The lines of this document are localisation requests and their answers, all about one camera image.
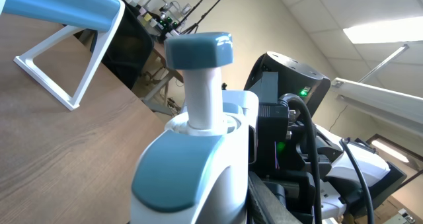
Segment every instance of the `ceiling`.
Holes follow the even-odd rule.
[[[358,81],[402,43],[353,44],[359,24],[423,16],[423,0],[282,0],[343,79]],[[369,84],[423,97],[423,43],[411,44]]]

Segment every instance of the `white shaft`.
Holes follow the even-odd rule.
[[[189,125],[198,130],[223,126],[221,69],[184,70],[185,100]]]

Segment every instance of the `blue cap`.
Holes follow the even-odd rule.
[[[165,40],[167,67],[193,70],[233,63],[232,35],[207,32],[173,36]]]

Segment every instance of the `fluorescent light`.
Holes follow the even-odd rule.
[[[423,17],[375,22],[344,29],[354,44],[423,40]]]
[[[407,157],[405,157],[403,154],[399,153],[398,151],[378,142],[378,141],[372,141],[371,142],[372,145],[376,146],[377,148],[381,149],[382,151],[392,155],[393,157],[397,158],[398,160],[408,163],[408,159]]]

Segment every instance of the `blue panel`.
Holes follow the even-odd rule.
[[[233,63],[232,35],[208,32],[165,40],[166,63],[172,69],[205,69]]]
[[[165,131],[143,154],[132,193],[147,207],[176,212],[198,203],[210,176],[210,160],[221,135],[191,136]]]
[[[80,28],[108,31],[119,8],[117,0],[6,0],[3,11]]]
[[[223,103],[223,111],[234,114],[243,114],[243,109],[239,105],[230,102]]]

